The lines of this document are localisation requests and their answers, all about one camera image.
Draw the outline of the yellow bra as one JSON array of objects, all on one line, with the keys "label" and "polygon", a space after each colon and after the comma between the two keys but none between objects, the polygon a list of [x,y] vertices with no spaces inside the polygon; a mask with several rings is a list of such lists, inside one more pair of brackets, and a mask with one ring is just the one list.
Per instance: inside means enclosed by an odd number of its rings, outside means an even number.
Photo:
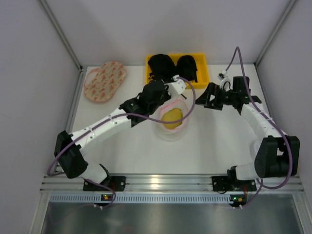
[{"label": "yellow bra", "polygon": [[[183,118],[183,112],[178,108],[173,108],[162,116],[161,121],[171,122],[171,121],[179,120],[181,118]],[[179,121],[177,123],[164,123],[163,126],[166,129],[173,130],[177,128],[178,126],[180,126],[181,124],[182,124],[182,121]]]}]

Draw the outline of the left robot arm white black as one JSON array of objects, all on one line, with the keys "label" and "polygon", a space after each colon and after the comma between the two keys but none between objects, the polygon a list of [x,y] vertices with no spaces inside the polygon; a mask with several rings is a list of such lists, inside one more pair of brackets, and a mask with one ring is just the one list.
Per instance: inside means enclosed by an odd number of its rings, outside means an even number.
[{"label": "left robot arm white black", "polygon": [[109,116],[76,133],[58,134],[54,155],[67,178],[83,176],[99,184],[107,184],[108,170],[86,161],[84,156],[98,143],[114,134],[147,120],[158,107],[170,100],[171,83],[152,81],[136,97],[122,103]]}]

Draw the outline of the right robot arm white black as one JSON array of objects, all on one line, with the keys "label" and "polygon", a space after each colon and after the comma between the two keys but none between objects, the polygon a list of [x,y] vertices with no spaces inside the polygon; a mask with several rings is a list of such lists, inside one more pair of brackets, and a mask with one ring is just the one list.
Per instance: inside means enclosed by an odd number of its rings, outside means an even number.
[{"label": "right robot arm white black", "polygon": [[259,147],[253,162],[232,166],[228,176],[232,180],[254,180],[259,178],[285,177],[297,174],[300,141],[275,128],[275,122],[265,112],[258,96],[252,96],[249,77],[234,77],[230,89],[209,83],[205,92],[195,103],[205,108],[222,110],[223,106],[234,107],[249,123],[257,136]]}]

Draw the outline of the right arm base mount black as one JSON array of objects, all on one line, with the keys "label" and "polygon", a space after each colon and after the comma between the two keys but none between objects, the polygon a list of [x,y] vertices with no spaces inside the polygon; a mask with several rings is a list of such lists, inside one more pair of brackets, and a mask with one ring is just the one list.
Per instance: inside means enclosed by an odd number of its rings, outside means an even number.
[{"label": "right arm base mount black", "polygon": [[232,180],[228,176],[218,175],[211,177],[214,192],[255,192],[254,180]]}]

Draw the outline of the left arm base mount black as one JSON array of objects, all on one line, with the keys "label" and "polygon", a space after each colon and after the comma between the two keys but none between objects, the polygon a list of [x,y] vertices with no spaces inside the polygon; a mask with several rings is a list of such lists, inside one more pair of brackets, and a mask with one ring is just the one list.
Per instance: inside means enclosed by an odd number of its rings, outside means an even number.
[{"label": "left arm base mount black", "polygon": [[[125,190],[126,177],[120,175],[113,175],[109,183],[106,185],[108,188],[114,190],[115,192],[123,192]],[[108,191],[108,189],[99,187],[93,183],[84,181],[83,191],[98,192],[98,191]]]}]

